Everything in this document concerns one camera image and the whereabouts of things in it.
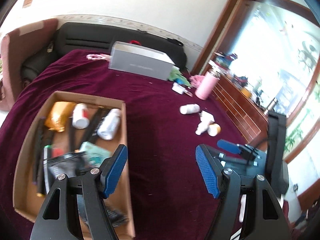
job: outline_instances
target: metal screw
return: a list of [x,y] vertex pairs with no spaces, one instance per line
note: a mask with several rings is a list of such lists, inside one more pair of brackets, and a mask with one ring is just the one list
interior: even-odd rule
[[297,183],[294,184],[294,185],[293,185],[293,192],[296,192],[296,191],[298,190],[298,188],[299,188],[299,187],[298,187],[298,184],[297,184]]
[[58,180],[64,180],[66,178],[65,174],[59,174],[58,175]]
[[230,169],[230,168],[226,168],[226,169],[223,170],[223,172],[224,172],[225,174],[227,174],[227,175],[230,175],[230,174],[233,172],[233,170]]
[[90,171],[90,173],[94,175],[94,174],[98,174],[99,171],[100,171],[100,170],[99,170],[98,168],[93,168],[93,169]]
[[264,177],[262,175],[260,175],[260,174],[257,175],[257,179],[260,180],[260,181],[264,181]]

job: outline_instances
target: velvet blanket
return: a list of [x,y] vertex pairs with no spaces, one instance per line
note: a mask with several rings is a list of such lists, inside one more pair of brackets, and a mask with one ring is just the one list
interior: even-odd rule
[[[171,90],[172,82],[108,69],[105,60],[74,50],[42,72],[23,92],[0,129],[0,207],[23,239],[33,223],[12,207],[12,184],[20,148],[37,112],[56,90],[124,100],[127,109],[130,187],[137,240],[203,240],[219,200],[207,192],[195,160],[196,146],[219,139],[244,143],[213,98],[202,101]],[[221,133],[195,134],[198,114],[179,107],[197,103],[214,115]]]

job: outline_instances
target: floor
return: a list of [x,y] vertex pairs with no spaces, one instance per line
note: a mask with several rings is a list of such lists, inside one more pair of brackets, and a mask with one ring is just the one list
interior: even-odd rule
[[4,119],[7,117],[7,114],[8,114],[8,112],[1,111],[1,110],[0,110],[0,127],[1,127]]

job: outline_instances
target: small white box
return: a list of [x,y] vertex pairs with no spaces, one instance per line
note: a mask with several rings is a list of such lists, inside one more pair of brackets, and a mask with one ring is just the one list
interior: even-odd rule
[[167,80],[174,62],[167,54],[135,44],[116,41],[111,49],[110,69]]

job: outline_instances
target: wooden dresser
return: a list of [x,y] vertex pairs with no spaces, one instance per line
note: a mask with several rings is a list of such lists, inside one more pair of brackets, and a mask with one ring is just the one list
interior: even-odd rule
[[[221,75],[212,95],[239,129],[247,143],[256,146],[268,135],[268,120],[263,112],[225,76]],[[258,147],[267,149],[267,142]]]

